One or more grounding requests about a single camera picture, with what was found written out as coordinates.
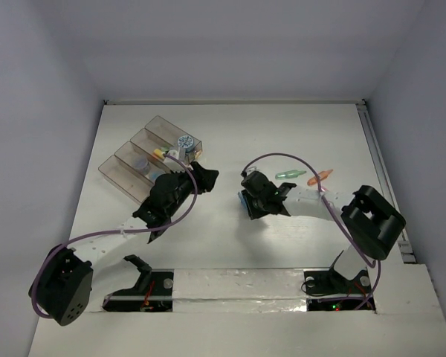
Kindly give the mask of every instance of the yellow object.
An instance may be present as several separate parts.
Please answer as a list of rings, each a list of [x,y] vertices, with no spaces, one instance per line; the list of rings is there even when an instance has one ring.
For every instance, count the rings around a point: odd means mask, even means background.
[[[320,171],[317,174],[319,176],[319,180],[323,181],[323,180],[327,179],[329,177],[329,175],[332,173],[332,171],[334,171],[334,170],[330,169],[330,170]],[[313,178],[310,178],[307,181],[308,186],[314,186],[315,184],[317,184],[317,177],[315,177],[315,176]]]
[[[164,153],[162,152],[162,150],[160,149],[155,149],[153,154],[155,156],[157,156],[159,159],[163,160],[164,159]]]

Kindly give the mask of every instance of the wall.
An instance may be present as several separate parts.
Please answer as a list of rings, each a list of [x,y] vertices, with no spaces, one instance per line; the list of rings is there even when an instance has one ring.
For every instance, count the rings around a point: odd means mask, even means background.
[[[410,241],[446,317],[446,0],[426,1],[369,110]]]
[[[33,0],[106,99],[362,98],[423,0]]]
[[[69,235],[102,108],[52,36],[26,1],[0,0],[0,356],[28,354],[28,288]]]

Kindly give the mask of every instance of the white table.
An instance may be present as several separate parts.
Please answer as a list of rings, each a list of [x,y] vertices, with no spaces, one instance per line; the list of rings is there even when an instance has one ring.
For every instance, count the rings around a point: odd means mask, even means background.
[[[258,155],[287,152],[316,170],[334,169],[323,183],[330,190],[379,189],[353,104],[105,106],[73,237],[115,228],[137,208],[97,168],[156,115],[200,138],[199,161],[220,176],[184,221],[150,245],[142,239],[135,253],[153,268],[325,267],[347,247],[332,222],[246,217],[236,197],[239,174]],[[300,167],[288,158],[257,166],[269,178]],[[383,264],[375,302],[377,315],[85,312],[66,328],[41,319],[30,356],[446,356],[446,324],[427,271],[404,265],[398,247]]]

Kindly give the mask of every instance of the orange plastic bottle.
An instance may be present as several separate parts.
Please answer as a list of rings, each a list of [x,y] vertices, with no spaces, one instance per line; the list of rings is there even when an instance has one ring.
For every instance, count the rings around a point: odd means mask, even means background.
[[[332,173],[332,171],[334,171],[334,170],[330,169],[330,170],[320,171],[318,174],[319,179],[321,181],[327,179],[329,177],[329,175]],[[313,178],[310,178],[307,181],[308,186],[314,186],[315,184],[317,184],[317,177],[315,177],[315,176]]]

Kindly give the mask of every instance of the transparent organizer box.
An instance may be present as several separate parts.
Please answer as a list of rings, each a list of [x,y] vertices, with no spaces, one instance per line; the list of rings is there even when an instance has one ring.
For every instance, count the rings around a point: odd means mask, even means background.
[[[185,154],[185,164],[188,165],[202,153],[201,141],[157,116],[99,166],[99,171],[115,187],[140,204],[149,195],[156,178],[170,172],[155,150],[176,147],[178,139],[185,135],[193,139],[192,147]]]

